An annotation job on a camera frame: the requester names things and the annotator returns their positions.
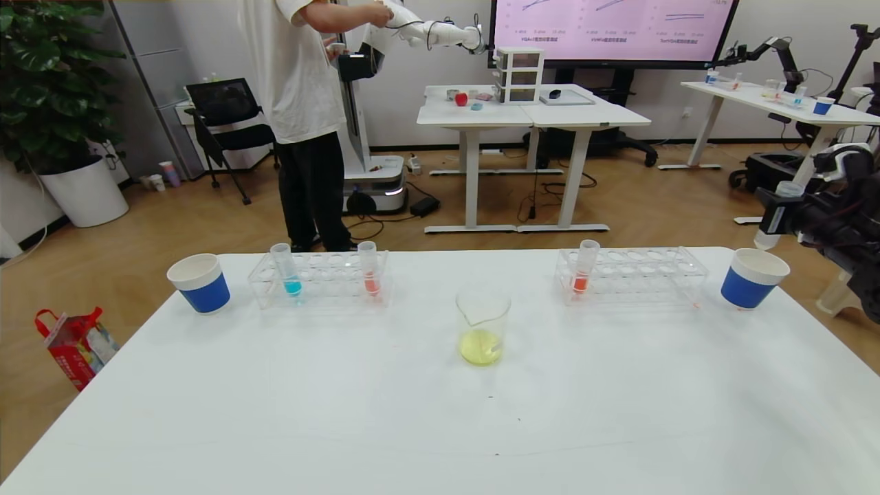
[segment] man's arm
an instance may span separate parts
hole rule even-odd
[[[303,3],[304,0],[278,0],[282,11],[285,11],[285,7],[297,8],[298,4]],[[388,7],[380,2],[343,6],[326,3],[323,0],[313,0],[292,12],[291,22],[295,21],[296,15],[319,33],[345,33],[364,24],[384,27],[392,17]]]

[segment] test tube with red liquid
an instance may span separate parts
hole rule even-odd
[[[361,258],[361,271],[363,272],[363,286],[366,287],[370,296],[378,296],[382,287],[379,284],[378,269],[379,259],[376,251],[376,243],[365,240],[357,245],[357,255]]]
[[[575,293],[583,294],[587,292],[590,286],[590,273],[596,266],[596,258],[599,256],[599,243],[594,240],[584,240],[581,247],[577,251],[577,261],[575,262],[575,276],[573,288]]]

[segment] white flower pot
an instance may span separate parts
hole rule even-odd
[[[40,180],[77,227],[105,224],[128,211],[104,159],[72,172],[41,175]]]

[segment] television screen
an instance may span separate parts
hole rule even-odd
[[[738,0],[495,0],[492,45],[548,61],[714,61]]]

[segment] black pants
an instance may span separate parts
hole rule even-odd
[[[309,247],[317,226],[327,251],[348,251],[351,234],[342,223],[345,162],[336,133],[278,144],[276,149],[281,161],[278,188],[290,242]]]

